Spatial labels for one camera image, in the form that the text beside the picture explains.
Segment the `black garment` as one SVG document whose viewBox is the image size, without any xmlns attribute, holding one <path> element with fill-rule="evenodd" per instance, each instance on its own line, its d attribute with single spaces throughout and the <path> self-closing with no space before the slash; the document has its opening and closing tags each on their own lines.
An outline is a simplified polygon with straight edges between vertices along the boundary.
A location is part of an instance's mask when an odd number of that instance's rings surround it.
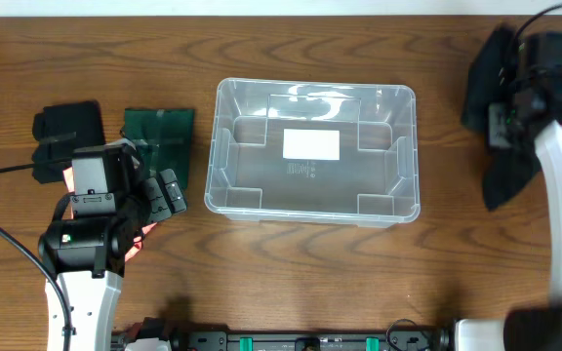
<svg viewBox="0 0 562 351">
<path fill-rule="evenodd" d="M 511 123 L 511 82 L 516 69 L 509 61 L 515 30 L 494 29 L 469 66 L 461 123 L 484 136 L 492 160 L 482 178 L 485 207 L 494 211 L 515 197 L 541 169 L 534 151 L 521 144 Z"/>
</svg>

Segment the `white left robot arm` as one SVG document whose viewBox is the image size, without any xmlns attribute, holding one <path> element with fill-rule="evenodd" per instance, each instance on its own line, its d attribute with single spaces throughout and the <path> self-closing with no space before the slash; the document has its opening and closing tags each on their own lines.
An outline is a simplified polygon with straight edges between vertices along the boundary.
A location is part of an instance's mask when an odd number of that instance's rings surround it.
<svg viewBox="0 0 562 351">
<path fill-rule="evenodd" d="M 126 255 L 151 216 L 134 147 L 79 148 L 74 189 L 58 201 L 38 251 L 46 288 L 51 350 L 107 350 Z"/>
</svg>

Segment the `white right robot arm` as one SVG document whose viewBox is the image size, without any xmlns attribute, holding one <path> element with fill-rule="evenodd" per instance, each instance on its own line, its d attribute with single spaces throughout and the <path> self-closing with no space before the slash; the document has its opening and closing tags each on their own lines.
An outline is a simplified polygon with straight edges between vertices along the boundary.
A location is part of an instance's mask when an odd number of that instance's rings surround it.
<svg viewBox="0 0 562 351">
<path fill-rule="evenodd" d="M 404 85 L 227 78 L 217 89 L 205 204 L 232 220 L 411 222 L 421 211 L 416 107 Z M 487 209 L 543 173 L 550 290 L 562 305 L 562 64 L 475 62 L 462 124 L 493 153 Z"/>
</svg>

